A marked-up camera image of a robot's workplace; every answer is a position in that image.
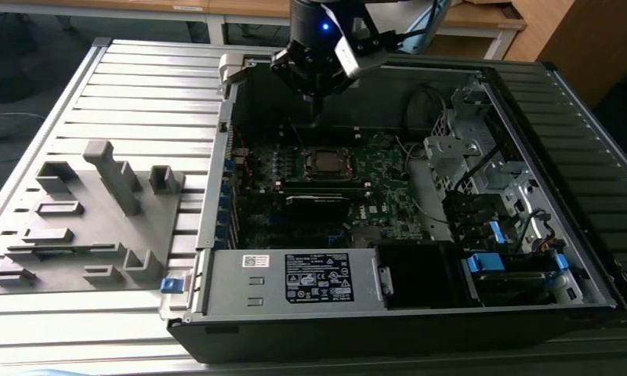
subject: motherboard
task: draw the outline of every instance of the motherboard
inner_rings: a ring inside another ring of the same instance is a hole
[[[233,155],[239,248],[367,248],[427,235],[395,135],[352,128],[309,139],[281,127]]]

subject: green circuit board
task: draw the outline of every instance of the green circuit board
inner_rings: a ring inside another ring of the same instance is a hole
[[[420,240],[427,235],[404,175],[404,152],[387,142],[394,136],[375,132],[363,137],[362,143],[338,149],[350,155],[354,181],[371,183],[371,195],[352,200],[344,218],[329,222],[297,222],[279,214],[277,182],[308,181],[303,148],[265,143],[252,149],[259,163],[253,184],[240,195],[241,248],[363,248],[379,240]]]

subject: cpu socket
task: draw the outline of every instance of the cpu socket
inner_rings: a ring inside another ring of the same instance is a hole
[[[348,149],[311,148],[304,152],[304,178],[352,180],[354,164]]]

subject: white sticker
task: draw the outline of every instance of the white sticker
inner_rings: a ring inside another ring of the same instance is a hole
[[[191,10],[193,12],[201,12],[201,6],[172,6],[175,10]]]
[[[269,255],[244,255],[241,260],[241,267],[244,268],[268,268]]]

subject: power supply label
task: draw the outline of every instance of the power supply label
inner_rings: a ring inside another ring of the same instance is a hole
[[[348,253],[285,255],[285,299],[289,303],[354,301]]]

